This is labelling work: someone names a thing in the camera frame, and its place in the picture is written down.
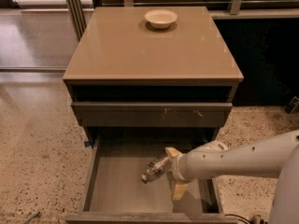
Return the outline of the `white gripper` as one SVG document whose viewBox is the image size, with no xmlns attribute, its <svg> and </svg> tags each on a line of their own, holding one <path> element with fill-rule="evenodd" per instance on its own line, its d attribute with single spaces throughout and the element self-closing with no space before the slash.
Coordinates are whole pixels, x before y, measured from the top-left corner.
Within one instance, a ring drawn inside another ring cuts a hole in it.
<svg viewBox="0 0 299 224">
<path fill-rule="evenodd" d="M 220 141 L 212 141 L 196 147 L 187 153 L 181 153 L 173 147 L 166 147 L 165 152 L 171 161 L 171 172 L 174 181 L 171 184 L 171 199 L 180 201 L 188 188 L 188 183 L 194 179 L 212 179 L 212 171 L 206 164 L 211 164 L 213 158 L 220 157 L 228 147 Z"/>
</svg>

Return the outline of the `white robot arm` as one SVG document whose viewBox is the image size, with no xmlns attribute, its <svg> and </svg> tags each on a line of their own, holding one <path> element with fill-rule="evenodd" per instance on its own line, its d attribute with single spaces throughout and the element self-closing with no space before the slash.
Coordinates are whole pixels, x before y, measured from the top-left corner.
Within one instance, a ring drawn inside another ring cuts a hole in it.
<svg viewBox="0 0 299 224">
<path fill-rule="evenodd" d="M 284 133 L 251 145 L 221 149 L 213 141 L 188 153 L 168 147 L 175 181 L 172 199 L 178 201 L 194 179 L 221 175 L 275 178 L 278 183 L 268 224 L 299 224 L 299 131 Z"/>
</svg>

